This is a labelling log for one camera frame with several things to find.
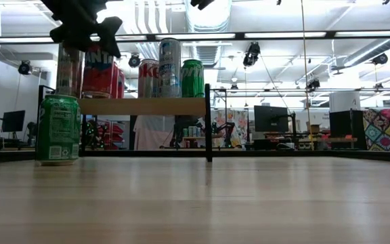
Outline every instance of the black monitor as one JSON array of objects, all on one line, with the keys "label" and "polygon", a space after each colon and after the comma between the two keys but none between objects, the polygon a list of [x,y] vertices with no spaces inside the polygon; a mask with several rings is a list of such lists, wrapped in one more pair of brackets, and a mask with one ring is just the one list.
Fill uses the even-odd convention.
[{"label": "black monitor", "polygon": [[271,106],[254,106],[255,131],[288,131],[287,108]]},{"label": "black monitor", "polygon": [[3,132],[24,130],[25,110],[4,113]]}]

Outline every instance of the white wall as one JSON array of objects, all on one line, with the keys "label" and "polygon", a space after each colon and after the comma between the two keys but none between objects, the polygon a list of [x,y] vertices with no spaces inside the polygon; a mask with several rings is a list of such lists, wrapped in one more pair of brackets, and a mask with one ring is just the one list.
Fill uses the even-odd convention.
[{"label": "white wall", "polygon": [[[49,82],[41,79],[40,85],[49,85]],[[17,136],[21,140],[24,137],[26,125],[31,121],[34,123],[37,121],[38,95],[38,76],[19,75],[18,67],[0,61],[0,117],[5,112],[25,110],[24,130],[17,132]],[[8,133],[1,132],[0,135],[4,138],[8,138],[9,136]]]}]

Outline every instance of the sprite can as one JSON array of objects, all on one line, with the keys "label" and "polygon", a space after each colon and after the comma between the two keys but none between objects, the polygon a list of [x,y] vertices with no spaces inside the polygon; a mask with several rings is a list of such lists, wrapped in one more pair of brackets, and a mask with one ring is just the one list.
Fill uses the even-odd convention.
[{"label": "sprite can", "polygon": [[204,97],[204,67],[200,60],[186,60],[181,68],[181,96]]},{"label": "sprite can", "polygon": [[48,95],[40,105],[37,160],[71,165],[79,157],[81,109],[71,96]]}]

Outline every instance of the ceiling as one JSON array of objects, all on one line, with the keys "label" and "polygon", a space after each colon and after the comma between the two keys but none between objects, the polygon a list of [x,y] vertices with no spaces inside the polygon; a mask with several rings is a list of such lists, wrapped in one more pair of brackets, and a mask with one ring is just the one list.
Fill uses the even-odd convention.
[{"label": "ceiling", "polygon": [[[107,14],[120,16],[125,24],[138,25],[135,18],[139,16],[139,1],[135,1],[135,13],[131,13],[130,0],[113,1],[108,3]],[[304,0],[305,30],[329,31],[329,30],[390,30],[390,3],[382,5],[379,0]],[[148,10],[154,3],[156,8],[156,27],[159,27],[159,7],[161,1],[146,0],[145,5],[145,31],[151,33],[152,28],[148,24]],[[185,5],[182,0],[165,1],[166,27],[170,33],[184,33],[188,31],[186,22]],[[302,13],[300,0],[285,0],[281,5],[276,5],[276,0],[233,0],[230,12],[229,31],[253,32],[253,31],[302,31]],[[49,31],[60,23],[53,21],[49,10],[40,1],[0,1],[0,36],[48,36]],[[118,34],[127,33],[124,25],[118,30]],[[254,66],[243,69],[243,55],[250,45],[250,41],[224,41],[228,46],[223,47],[221,58],[216,69],[206,73],[215,87],[230,88],[232,77],[237,78],[240,89],[273,88],[272,79],[278,88],[305,87],[305,74],[314,70],[308,78],[318,78],[322,87],[373,87],[375,81],[390,79],[390,50],[385,52],[389,61],[387,64],[378,65],[374,72],[374,65],[359,64],[345,70],[344,75],[334,76],[330,67],[334,63],[328,60],[331,57],[343,57],[355,53],[366,45],[376,41],[374,39],[338,39],[332,40],[307,40],[306,59],[303,40],[292,41],[260,41],[261,57]],[[136,87],[137,69],[127,65],[130,53],[139,53],[135,43],[119,43],[123,53],[121,61],[128,82]],[[55,70],[58,57],[58,45],[4,45],[1,46],[3,55],[10,60],[19,61],[25,56],[35,55],[33,66],[50,71]],[[182,58],[191,58],[190,48],[182,47]],[[250,96],[252,98],[235,98],[235,106],[245,102],[259,104],[264,96],[278,96],[275,93],[237,93],[230,96]],[[283,103],[280,98],[269,98],[272,101]],[[287,98],[286,102],[294,100],[302,101],[304,96]],[[317,99],[326,100],[328,94],[322,94]],[[389,96],[379,96],[377,99],[390,100]]]}]

